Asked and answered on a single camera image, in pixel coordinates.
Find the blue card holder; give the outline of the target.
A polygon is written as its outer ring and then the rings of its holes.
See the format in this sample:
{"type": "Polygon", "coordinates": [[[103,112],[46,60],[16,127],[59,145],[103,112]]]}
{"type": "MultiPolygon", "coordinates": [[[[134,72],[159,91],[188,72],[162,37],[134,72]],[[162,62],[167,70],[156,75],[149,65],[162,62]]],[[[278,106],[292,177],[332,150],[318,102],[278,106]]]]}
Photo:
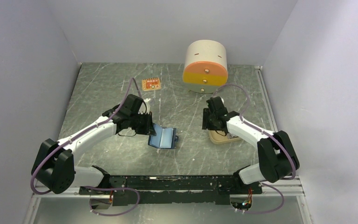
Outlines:
{"type": "Polygon", "coordinates": [[[148,145],[157,149],[174,149],[176,143],[179,141],[177,135],[177,128],[162,127],[158,124],[153,124],[156,132],[155,135],[150,135],[148,145]]]}

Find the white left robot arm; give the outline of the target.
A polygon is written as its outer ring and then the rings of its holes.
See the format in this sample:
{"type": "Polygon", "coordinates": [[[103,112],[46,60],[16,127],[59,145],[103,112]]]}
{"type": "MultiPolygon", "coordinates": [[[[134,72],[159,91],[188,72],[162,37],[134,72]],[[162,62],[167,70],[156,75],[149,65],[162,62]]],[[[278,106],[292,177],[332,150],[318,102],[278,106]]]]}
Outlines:
{"type": "Polygon", "coordinates": [[[47,192],[60,194],[71,187],[85,187],[104,194],[111,188],[110,174],[98,166],[77,167],[82,155],[96,144],[132,129],[136,134],[155,135],[150,102],[129,94],[122,103],[105,111],[93,123],[66,138],[42,142],[31,170],[31,188],[41,194],[35,180],[48,188],[47,192]]]}

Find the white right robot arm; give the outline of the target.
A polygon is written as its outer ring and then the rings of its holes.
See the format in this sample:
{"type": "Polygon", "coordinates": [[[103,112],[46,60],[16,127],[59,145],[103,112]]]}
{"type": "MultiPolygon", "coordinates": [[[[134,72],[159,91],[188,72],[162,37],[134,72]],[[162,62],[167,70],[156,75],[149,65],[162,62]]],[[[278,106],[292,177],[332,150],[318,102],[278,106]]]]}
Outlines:
{"type": "Polygon", "coordinates": [[[291,140],[285,131],[273,132],[247,121],[238,112],[229,112],[221,97],[207,100],[203,110],[202,128],[223,135],[234,135],[254,146],[258,163],[241,168],[233,180],[233,188],[245,193],[251,183],[274,183],[285,177],[294,178],[300,167],[291,140]]]}

